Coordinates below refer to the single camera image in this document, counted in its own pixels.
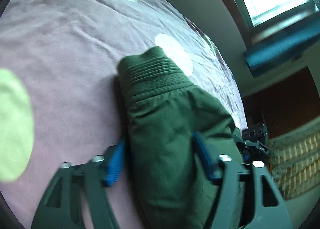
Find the dark green shorts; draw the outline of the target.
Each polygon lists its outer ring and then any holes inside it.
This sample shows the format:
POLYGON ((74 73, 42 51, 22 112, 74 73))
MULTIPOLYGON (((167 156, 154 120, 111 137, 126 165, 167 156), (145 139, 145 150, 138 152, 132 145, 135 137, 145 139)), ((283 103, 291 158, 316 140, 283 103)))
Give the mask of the dark green shorts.
POLYGON ((193 84, 160 47, 118 63, 130 142, 130 172, 153 228, 203 228, 217 193, 192 135, 237 162, 235 124, 220 101, 193 84))

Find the woven beige patterned fabric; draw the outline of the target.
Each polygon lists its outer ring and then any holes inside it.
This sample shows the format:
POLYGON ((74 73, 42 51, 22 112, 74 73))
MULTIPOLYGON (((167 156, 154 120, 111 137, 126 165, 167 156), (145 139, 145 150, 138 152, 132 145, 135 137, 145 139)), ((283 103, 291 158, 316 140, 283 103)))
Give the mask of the woven beige patterned fabric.
POLYGON ((319 186, 319 117, 270 140, 270 168, 284 200, 319 186))

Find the dark brown wooden furniture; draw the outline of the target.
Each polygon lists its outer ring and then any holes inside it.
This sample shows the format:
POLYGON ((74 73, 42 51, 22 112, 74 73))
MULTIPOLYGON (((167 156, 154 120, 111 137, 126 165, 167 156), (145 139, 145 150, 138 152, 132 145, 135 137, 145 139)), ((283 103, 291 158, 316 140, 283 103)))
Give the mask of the dark brown wooden furniture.
POLYGON ((319 94, 307 67, 242 101, 247 125, 264 123, 271 139, 319 116, 319 94))

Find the teal curtain right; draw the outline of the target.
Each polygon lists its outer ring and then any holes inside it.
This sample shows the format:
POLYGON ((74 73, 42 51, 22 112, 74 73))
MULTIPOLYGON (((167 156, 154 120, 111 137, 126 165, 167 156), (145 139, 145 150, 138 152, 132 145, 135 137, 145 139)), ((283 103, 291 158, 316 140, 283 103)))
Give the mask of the teal curtain right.
POLYGON ((253 46, 244 53, 244 57, 252 76, 256 78, 289 61, 318 40, 319 19, 300 22, 296 27, 253 46))

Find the pink bedsheet with green dots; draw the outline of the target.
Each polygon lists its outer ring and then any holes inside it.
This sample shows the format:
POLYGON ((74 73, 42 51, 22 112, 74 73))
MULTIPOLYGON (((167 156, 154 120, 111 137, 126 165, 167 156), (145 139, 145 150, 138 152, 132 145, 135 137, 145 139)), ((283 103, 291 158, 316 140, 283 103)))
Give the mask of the pink bedsheet with green dots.
POLYGON ((61 163, 87 163, 125 141, 124 167, 105 189, 121 228, 153 228, 130 172, 118 63, 152 47, 247 123, 234 76, 215 44, 166 0, 10 0, 1 16, 1 195, 32 228, 61 163))

